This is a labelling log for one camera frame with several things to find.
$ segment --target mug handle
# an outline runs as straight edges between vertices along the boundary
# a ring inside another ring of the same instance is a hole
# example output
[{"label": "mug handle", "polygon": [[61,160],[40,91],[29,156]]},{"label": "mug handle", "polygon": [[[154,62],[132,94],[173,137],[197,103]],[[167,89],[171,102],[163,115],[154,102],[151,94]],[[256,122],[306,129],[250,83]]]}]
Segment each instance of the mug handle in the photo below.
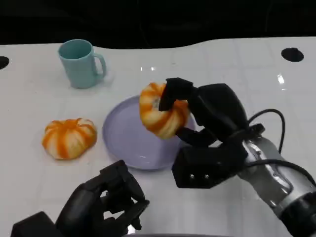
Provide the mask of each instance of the mug handle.
[{"label": "mug handle", "polygon": [[94,53],[93,56],[100,60],[100,63],[101,63],[101,66],[102,66],[102,74],[98,75],[98,78],[99,79],[103,79],[104,76],[105,76],[105,72],[106,72],[106,66],[105,66],[104,58],[103,58],[103,56],[101,54],[98,54],[98,53]]}]

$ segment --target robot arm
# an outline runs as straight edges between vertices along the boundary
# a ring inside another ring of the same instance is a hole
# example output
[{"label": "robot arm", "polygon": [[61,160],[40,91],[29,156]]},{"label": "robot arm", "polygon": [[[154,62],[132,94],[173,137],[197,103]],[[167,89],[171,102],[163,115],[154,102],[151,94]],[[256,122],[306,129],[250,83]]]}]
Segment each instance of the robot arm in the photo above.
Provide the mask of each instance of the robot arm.
[{"label": "robot arm", "polygon": [[[11,237],[121,237],[132,225],[140,230],[139,216],[148,206],[144,193],[120,160],[100,175],[80,184],[68,199],[56,224],[40,212],[13,226]],[[117,219],[104,212],[123,211]]]},{"label": "robot arm", "polygon": [[[167,79],[159,110],[186,99],[201,132],[182,128],[183,148],[172,167],[179,188],[212,188],[238,175],[255,189],[294,237],[316,236],[316,184],[303,168],[286,162],[275,145],[261,136],[261,124],[249,126],[235,93],[225,84],[199,88]],[[215,140],[222,144],[208,147]]]}]

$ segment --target white table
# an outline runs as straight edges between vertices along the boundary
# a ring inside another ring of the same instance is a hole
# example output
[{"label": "white table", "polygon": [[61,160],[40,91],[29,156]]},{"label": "white table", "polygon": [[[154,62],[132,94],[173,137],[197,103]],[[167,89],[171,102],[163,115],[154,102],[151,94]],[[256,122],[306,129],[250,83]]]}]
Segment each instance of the white table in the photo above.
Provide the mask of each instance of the white table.
[{"label": "white table", "polygon": [[[40,210],[55,221],[74,188],[113,162],[101,136],[108,112],[149,82],[170,77],[191,80],[195,86],[225,82],[248,115],[280,109],[287,120],[284,157],[316,177],[315,38],[222,39],[172,49],[95,48],[105,57],[113,83],[84,90],[70,88],[58,47],[0,46],[0,55],[10,59],[0,71],[0,236],[8,236],[14,222]],[[286,47],[299,48],[305,59],[285,61],[280,53]],[[45,126],[54,119],[78,117],[96,124],[97,144],[78,160],[54,161],[41,146]],[[267,129],[265,136],[278,145],[279,118],[264,115],[259,121]],[[175,186],[169,170],[132,173],[151,201],[141,216],[141,233],[289,236],[238,178],[211,190],[184,190]]]}]

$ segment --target small pumpkin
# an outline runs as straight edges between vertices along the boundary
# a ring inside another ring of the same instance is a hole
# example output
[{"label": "small pumpkin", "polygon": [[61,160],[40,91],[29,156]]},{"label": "small pumpkin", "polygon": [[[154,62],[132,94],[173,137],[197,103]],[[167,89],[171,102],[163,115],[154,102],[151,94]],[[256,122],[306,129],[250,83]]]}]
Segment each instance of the small pumpkin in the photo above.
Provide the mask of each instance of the small pumpkin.
[{"label": "small pumpkin", "polygon": [[186,125],[188,102],[176,100],[169,111],[159,111],[159,102],[166,84],[150,83],[139,98],[140,118],[143,125],[161,139],[168,139]]},{"label": "small pumpkin", "polygon": [[75,159],[96,139],[95,126],[88,119],[55,120],[46,127],[42,145],[55,159]]}]

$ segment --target mug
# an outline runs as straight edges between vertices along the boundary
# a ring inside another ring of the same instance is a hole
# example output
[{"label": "mug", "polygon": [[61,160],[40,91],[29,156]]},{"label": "mug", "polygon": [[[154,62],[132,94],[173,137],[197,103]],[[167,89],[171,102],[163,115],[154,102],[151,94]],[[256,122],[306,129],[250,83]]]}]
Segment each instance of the mug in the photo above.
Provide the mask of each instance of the mug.
[{"label": "mug", "polygon": [[[106,66],[103,56],[94,53],[92,44],[86,40],[67,41],[60,46],[58,54],[74,88],[92,87],[105,76]],[[101,62],[102,74],[97,73],[94,57]]]}]

